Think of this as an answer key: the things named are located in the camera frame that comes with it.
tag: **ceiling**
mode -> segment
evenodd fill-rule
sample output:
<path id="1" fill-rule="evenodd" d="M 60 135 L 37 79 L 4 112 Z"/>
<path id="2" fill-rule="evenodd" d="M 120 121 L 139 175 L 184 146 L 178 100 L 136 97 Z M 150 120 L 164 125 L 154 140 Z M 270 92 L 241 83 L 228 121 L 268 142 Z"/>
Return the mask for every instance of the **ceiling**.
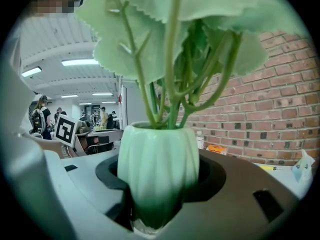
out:
<path id="1" fill-rule="evenodd" d="M 20 54 L 23 72 L 40 67 L 41 72 L 25 77 L 29 87 L 53 99 L 78 97 L 79 103 L 118 100 L 118 77 L 100 65 L 63 66 L 61 61 L 91 59 L 97 42 L 92 30 L 73 13 L 64 17 L 33 17 L 22 23 Z M 111 92 L 113 96 L 93 96 Z"/>

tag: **ceiling beam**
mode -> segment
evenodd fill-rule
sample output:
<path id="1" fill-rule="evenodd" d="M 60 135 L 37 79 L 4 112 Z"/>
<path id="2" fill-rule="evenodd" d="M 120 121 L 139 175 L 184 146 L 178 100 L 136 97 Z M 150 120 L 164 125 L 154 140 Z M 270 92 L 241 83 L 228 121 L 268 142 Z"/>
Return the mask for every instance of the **ceiling beam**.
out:
<path id="1" fill-rule="evenodd" d="M 117 78 L 110 77 L 86 77 L 86 78 L 72 78 L 72 79 L 64 79 L 58 81 L 51 81 L 46 83 L 40 83 L 32 86 L 32 90 L 40 90 L 45 88 L 50 88 L 52 86 L 64 86 L 64 85 L 78 85 L 78 84 L 86 84 L 86 83 L 117 83 Z"/>
<path id="2" fill-rule="evenodd" d="M 53 56 L 66 54 L 69 52 L 73 52 L 73 53 L 85 52 L 85 51 L 93 52 L 96 44 L 97 44 L 96 42 L 79 42 L 79 43 L 72 43 L 72 44 L 55 47 L 49 50 L 39 52 L 31 57 L 25 58 L 22 60 L 21 64 L 22 64 L 22 67 L 25 68 L 26 66 L 36 63 L 38 61 L 45 60 Z"/>

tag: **plastic bag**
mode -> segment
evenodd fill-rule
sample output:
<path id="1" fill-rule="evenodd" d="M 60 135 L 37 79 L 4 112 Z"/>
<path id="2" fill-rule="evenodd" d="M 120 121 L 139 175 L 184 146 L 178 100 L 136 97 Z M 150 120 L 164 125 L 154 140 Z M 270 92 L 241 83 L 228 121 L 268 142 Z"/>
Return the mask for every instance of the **plastic bag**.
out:
<path id="1" fill-rule="evenodd" d="M 311 166 L 315 160 L 302 149 L 302 158 L 292 168 L 295 179 L 298 183 L 308 182 L 312 179 Z"/>

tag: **rectangular slot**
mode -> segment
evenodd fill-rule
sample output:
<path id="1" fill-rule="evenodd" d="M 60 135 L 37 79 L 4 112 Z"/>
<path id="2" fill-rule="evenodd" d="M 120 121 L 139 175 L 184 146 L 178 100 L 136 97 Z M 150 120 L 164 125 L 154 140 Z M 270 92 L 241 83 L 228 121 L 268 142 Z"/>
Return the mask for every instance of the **rectangular slot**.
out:
<path id="1" fill-rule="evenodd" d="M 284 210 L 269 190 L 258 190 L 253 193 L 269 223 L 276 219 Z"/>

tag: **desk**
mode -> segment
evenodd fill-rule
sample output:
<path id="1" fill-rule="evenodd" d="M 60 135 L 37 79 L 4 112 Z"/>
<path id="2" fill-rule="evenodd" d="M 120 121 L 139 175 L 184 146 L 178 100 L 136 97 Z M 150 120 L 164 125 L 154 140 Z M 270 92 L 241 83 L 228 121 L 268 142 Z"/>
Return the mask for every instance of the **desk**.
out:
<path id="1" fill-rule="evenodd" d="M 255 165 L 266 166 L 266 164 L 260 164 L 260 163 L 255 163 Z M 312 183 L 312 180 L 308 182 L 298 183 L 294 176 L 294 173 L 292 172 L 292 166 L 277 165 L 276 167 L 281 170 L 266 170 L 266 172 L 270 174 L 272 177 L 274 177 L 278 182 L 283 184 L 287 189 L 289 189 L 292 193 L 294 193 L 299 199 L 302 199 L 307 193 Z"/>

